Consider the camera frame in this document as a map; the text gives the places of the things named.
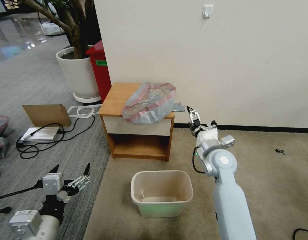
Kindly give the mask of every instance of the wooden cabinet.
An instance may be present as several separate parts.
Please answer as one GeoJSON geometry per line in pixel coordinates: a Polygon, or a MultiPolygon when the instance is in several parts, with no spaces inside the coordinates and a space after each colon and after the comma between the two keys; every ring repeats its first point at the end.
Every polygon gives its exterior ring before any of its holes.
{"type": "Polygon", "coordinates": [[[112,157],[161,159],[168,162],[174,113],[154,124],[135,124],[122,117],[126,101],[141,83],[113,83],[99,114],[112,157]]]}

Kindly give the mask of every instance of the white wall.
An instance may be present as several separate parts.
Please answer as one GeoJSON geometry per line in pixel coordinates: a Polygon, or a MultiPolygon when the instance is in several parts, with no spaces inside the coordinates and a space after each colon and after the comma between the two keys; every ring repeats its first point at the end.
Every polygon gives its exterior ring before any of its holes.
{"type": "Polygon", "coordinates": [[[204,123],[308,128],[308,0],[95,5],[112,82],[171,82],[204,123]]]}

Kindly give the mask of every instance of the carpet floor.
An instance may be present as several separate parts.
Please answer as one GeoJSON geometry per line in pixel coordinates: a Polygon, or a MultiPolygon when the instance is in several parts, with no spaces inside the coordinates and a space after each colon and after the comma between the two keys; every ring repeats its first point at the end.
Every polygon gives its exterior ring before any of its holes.
{"type": "MultiPolygon", "coordinates": [[[[308,134],[219,131],[231,134],[229,150],[238,162],[236,182],[245,192],[258,240],[290,240],[295,228],[308,229],[308,134]],[[275,152],[285,150],[286,155],[275,152]]],[[[212,191],[214,179],[192,167],[195,138],[174,129],[170,161],[110,157],[84,240],[219,239],[212,191]],[[130,197],[139,171],[183,170],[194,197],[179,217],[143,218],[130,197]]],[[[308,240],[298,233],[297,240],[308,240]]]]}
{"type": "MultiPolygon", "coordinates": [[[[55,58],[55,53],[68,45],[66,36],[46,39],[47,42],[0,63],[0,114],[9,116],[10,126],[15,129],[9,137],[7,156],[0,159],[0,195],[33,186],[57,164],[65,179],[74,179],[83,174],[90,162],[92,181],[65,206],[64,221],[58,232],[58,239],[82,239],[109,156],[99,116],[88,131],[35,158],[21,159],[15,149],[19,136],[33,127],[23,104],[63,104],[67,109],[81,105],[74,100],[55,58]]],[[[91,118],[79,119],[75,130],[65,139],[84,130],[91,122],[91,118]]],[[[16,211],[40,209],[43,200],[42,189],[1,199],[0,209],[11,206],[12,211],[0,214],[0,240],[14,239],[8,221],[16,211]]]]}

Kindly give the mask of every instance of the red box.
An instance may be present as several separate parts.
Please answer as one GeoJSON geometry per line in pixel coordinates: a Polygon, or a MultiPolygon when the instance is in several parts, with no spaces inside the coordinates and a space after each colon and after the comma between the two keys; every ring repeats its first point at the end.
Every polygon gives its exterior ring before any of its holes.
{"type": "Polygon", "coordinates": [[[90,56],[102,103],[112,87],[102,40],[86,51],[90,56]]]}

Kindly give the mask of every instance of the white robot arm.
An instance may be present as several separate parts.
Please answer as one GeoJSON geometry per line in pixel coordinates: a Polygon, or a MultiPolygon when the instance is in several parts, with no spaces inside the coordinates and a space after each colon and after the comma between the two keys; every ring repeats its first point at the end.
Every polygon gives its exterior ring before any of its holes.
{"type": "Polygon", "coordinates": [[[43,188],[45,201],[41,210],[17,211],[9,224],[17,235],[17,240],[55,240],[58,227],[62,224],[64,207],[71,196],[80,192],[90,180],[90,164],[83,176],[64,180],[57,172],[58,166],[37,181],[36,187],[43,188]]]}
{"type": "Polygon", "coordinates": [[[256,240],[244,192],[234,178],[236,159],[225,150],[234,145],[235,139],[228,135],[219,141],[216,122],[203,126],[198,112],[190,107],[187,109],[190,115],[189,127],[197,137],[196,154],[194,150],[193,157],[196,155],[199,158],[207,176],[215,178],[213,199],[221,239],[256,240]]]}

